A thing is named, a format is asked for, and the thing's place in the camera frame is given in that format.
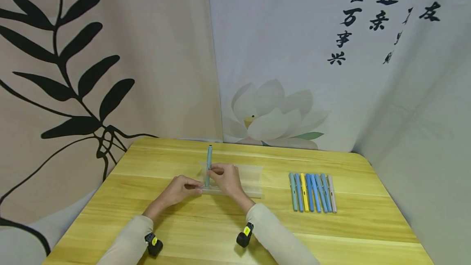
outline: black leaf pattern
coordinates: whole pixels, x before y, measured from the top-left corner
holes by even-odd
[[[13,0],[25,14],[31,22],[35,23],[38,28],[43,30],[52,31],[54,29],[53,24],[50,23],[46,15],[41,11],[33,2],[29,0]]]
[[[71,57],[84,49],[102,28],[103,25],[99,22],[91,23],[84,27],[59,55],[61,63],[67,63]]]
[[[69,8],[65,16],[61,19],[60,25],[65,25],[66,23],[77,19],[97,5],[98,2],[100,2],[100,0],[78,0]]]
[[[93,86],[108,71],[108,69],[120,60],[118,55],[112,55],[94,64],[90,69],[83,73],[78,81],[78,95],[84,97],[89,94]]]
[[[100,120],[105,120],[106,116],[117,108],[133,85],[134,79],[124,79],[109,90],[100,105]]]
[[[0,35],[32,57],[41,61],[46,61],[48,63],[56,63],[56,57],[54,54],[50,53],[46,49],[42,48],[21,34],[16,33],[7,27],[0,26]]]
[[[13,72],[13,74],[21,76],[30,80],[31,82],[36,83],[36,85],[43,89],[44,92],[46,92],[50,97],[58,101],[66,101],[70,98],[75,97],[75,94],[72,89],[52,79],[22,72]]]
[[[19,8],[21,8],[21,10],[25,12],[25,14],[17,13],[14,11],[8,11],[8,10],[0,8],[0,18],[16,20],[16,21],[28,24],[33,27],[37,27],[39,29],[52,31],[53,32],[52,33],[52,46],[53,46],[54,53],[47,51],[45,48],[35,44],[31,40],[25,38],[19,33],[16,33],[6,27],[0,26],[0,35],[2,35],[5,39],[7,39],[14,46],[19,48],[23,52],[31,55],[32,57],[37,58],[38,60],[56,64],[66,85],[63,85],[59,82],[56,82],[52,79],[49,79],[43,76],[32,75],[32,74],[21,73],[21,72],[14,72],[14,73],[18,76],[21,76],[25,79],[30,80],[31,82],[36,83],[47,94],[49,94],[51,97],[57,100],[65,101],[69,98],[77,99],[78,103],[81,104],[81,106],[83,107],[84,110],[86,110],[89,116],[77,117],[77,116],[70,115],[68,113],[63,113],[61,111],[54,110],[42,104],[36,103],[35,101],[32,101],[29,98],[26,98],[24,95],[12,89],[10,86],[4,83],[1,79],[0,79],[0,87],[2,87],[3,89],[6,90],[6,92],[13,95],[14,97],[19,98],[22,101],[25,101],[43,110],[47,110],[50,113],[69,118],[69,120],[62,123],[61,125],[56,126],[44,132],[41,135],[41,138],[48,139],[48,138],[55,138],[55,137],[65,137],[68,135],[89,135],[89,136],[73,141],[65,145],[64,147],[60,148],[56,152],[54,152],[34,172],[32,172],[30,175],[28,175],[25,179],[23,179],[18,184],[16,184],[9,191],[4,193],[0,197],[0,206],[13,191],[21,187],[23,184],[26,184],[29,181],[29,179],[32,178],[32,176],[40,172],[43,166],[45,166],[49,162],[50,159],[52,159],[58,153],[60,153],[61,151],[65,150],[66,148],[72,146],[73,144],[77,142],[89,140],[89,139],[98,140],[99,146],[96,153],[96,157],[98,159],[103,159],[103,162],[105,163],[105,168],[103,169],[103,181],[105,181],[105,178],[108,174],[108,166],[109,166],[108,156],[111,158],[114,164],[117,164],[118,162],[115,159],[114,154],[112,154],[112,146],[115,146],[122,151],[127,151],[126,146],[120,140],[120,138],[118,138],[118,135],[126,139],[142,137],[142,136],[156,138],[156,136],[154,135],[145,134],[145,133],[128,135],[128,134],[125,134],[120,129],[114,127],[113,125],[108,125],[108,126],[103,125],[103,119],[105,119],[106,116],[108,116],[108,114],[111,113],[119,105],[121,100],[123,100],[125,95],[129,92],[129,90],[134,85],[133,79],[121,80],[120,82],[115,84],[113,88],[108,92],[108,94],[105,96],[100,106],[101,120],[99,120],[95,116],[95,114],[87,107],[87,105],[83,101],[83,97],[93,89],[93,87],[96,85],[98,80],[103,76],[103,74],[105,74],[107,70],[111,66],[113,66],[113,64],[119,61],[120,58],[118,55],[113,55],[111,57],[107,57],[103,59],[102,61],[99,61],[97,64],[92,66],[83,74],[83,76],[80,78],[78,82],[78,89],[79,89],[80,95],[75,94],[74,89],[72,88],[72,83],[67,72],[67,61],[69,60],[69,58],[71,58],[72,56],[77,54],[79,51],[84,49],[87,46],[87,44],[89,44],[91,40],[97,35],[97,33],[99,33],[99,31],[102,29],[103,26],[101,23],[98,23],[98,22],[88,25],[80,33],[78,33],[78,35],[65,47],[65,49],[62,51],[61,54],[58,53],[58,46],[57,46],[58,30],[62,25],[68,22],[71,22],[72,20],[77,19],[78,17],[80,17],[81,15],[83,15],[84,13],[92,9],[94,6],[96,6],[99,3],[100,0],[78,0],[77,2],[75,2],[74,5],[72,5],[72,7],[69,8],[69,11],[64,15],[64,17],[62,17],[62,10],[64,8],[64,0],[59,0],[58,21],[56,21],[56,23],[53,25],[50,23],[46,15],[29,0],[13,0],[13,1],[18,5]],[[103,132],[103,135],[101,137],[97,136],[97,134],[95,133],[95,131],[97,131],[99,128],[105,129],[105,132]],[[47,239],[39,231],[34,230],[26,225],[22,225],[14,221],[9,221],[5,218],[0,218],[0,227],[15,227],[37,237],[37,239],[41,242],[44,248],[44,251],[46,252],[46,255],[49,255],[50,253],[49,243],[47,243]]]
[[[89,116],[72,117],[59,126],[41,134],[41,138],[66,137],[69,135],[87,135],[92,134],[101,127],[99,120]]]

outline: blue pen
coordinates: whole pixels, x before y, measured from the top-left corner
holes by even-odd
[[[322,178],[322,185],[324,188],[325,199],[327,201],[327,209],[329,212],[332,212],[332,204],[330,203],[330,193],[329,193],[329,185],[327,184],[327,179],[325,178],[325,174],[321,174]]]
[[[312,201],[312,184],[311,176],[306,174],[306,184],[307,184],[307,197],[309,198],[309,211],[314,212],[314,203]]]
[[[309,176],[311,177],[312,193],[314,194],[314,199],[316,200],[317,212],[320,213],[322,211],[321,203],[319,201],[319,193],[317,192],[316,178],[314,177],[314,174],[309,174]]]
[[[298,192],[299,211],[304,212],[303,194],[301,193],[301,178],[299,177],[298,173],[295,173],[294,176],[296,178],[296,190]]]
[[[211,158],[213,157],[213,146],[208,146],[208,157],[206,158],[206,179],[204,181],[205,187],[209,187],[208,171],[211,169]]]
[[[319,194],[321,195],[321,200],[322,200],[322,206],[324,209],[324,213],[328,212],[327,204],[325,202],[325,196],[324,196],[324,191],[322,188],[322,182],[321,178],[319,177],[319,174],[316,174],[316,184],[317,184],[317,190],[319,191]]]
[[[294,181],[293,172],[289,173],[289,185],[291,186],[291,195],[293,197],[293,210],[298,210],[298,199],[296,198],[296,182]]]

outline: pink pen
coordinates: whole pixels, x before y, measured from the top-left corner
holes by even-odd
[[[334,181],[332,181],[332,175],[328,175],[327,179],[329,180],[329,190],[330,190],[330,199],[332,202],[332,212],[337,213],[337,204],[335,203],[335,195],[334,195]]]

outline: clear plastic pouch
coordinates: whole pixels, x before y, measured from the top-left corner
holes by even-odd
[[[198,162],[201,166],[201,181],[206,179],[206,162]],[[239,168],[239,177],[242,189],[251,198],[262,198],[261,173],[263,166],[236,165]],[[209,179],[209,187],[203,186],[205,194],[222,194],[224,192],[219,189],[213,179]]]

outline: wood grain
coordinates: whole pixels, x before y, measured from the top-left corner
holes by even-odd
[[[213,145],[213,162],[263,166],[264,203],[323,264],[433,264],[365,158],[353,153],[239,144]],[[134,142],[46,259],[96,264],[134,216],[179,174],[199,178],[209,143],[145,138]],[[289,172],[334,178],[338,213],[292,210]],[[169,208],[155,225],[164,243],[139,264],[275,264],[252,238],[235,240],[245,216],[226,196],[202,195]]]

